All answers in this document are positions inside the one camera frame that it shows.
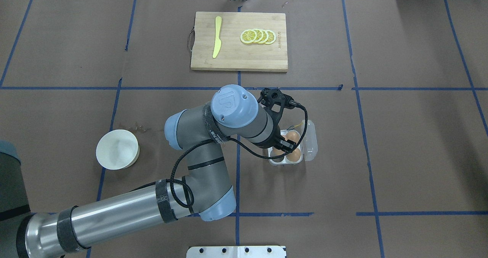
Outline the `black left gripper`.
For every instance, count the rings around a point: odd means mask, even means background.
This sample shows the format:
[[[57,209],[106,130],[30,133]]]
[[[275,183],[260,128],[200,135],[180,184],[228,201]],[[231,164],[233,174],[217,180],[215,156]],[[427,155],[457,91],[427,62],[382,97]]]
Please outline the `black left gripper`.
[[[271,121],[267,121],[267,124],[272,123],[272,126],[267,138],[262,142],[262,148],[275,147],[283,152],[292,152],[297,147],[297,143],[287,139],[285,135],[281,135],[279,121],[282,115],[274,111],[267,111],[267,115],[271,119]]]

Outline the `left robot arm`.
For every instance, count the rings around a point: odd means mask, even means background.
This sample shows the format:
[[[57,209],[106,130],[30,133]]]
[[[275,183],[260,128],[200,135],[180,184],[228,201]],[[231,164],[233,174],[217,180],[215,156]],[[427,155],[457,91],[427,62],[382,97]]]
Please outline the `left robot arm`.
[[[16,258],[63,258],[68,253],[159,224],[198,214],[203,221],[225,218],[237,207],[234,188],[221,145],[240,135],[260,149],[275,147],[284,155],[295,151],[302,138],[281,135],[283,110],[307,109],[278,88],[264,88],[255,98],[245,88],[221,87],[212,100],[169,117],[164,136],[183,153],[169,178],[150,182],[125,194],[60,213],[35,213],[19,223],[14,249]]]

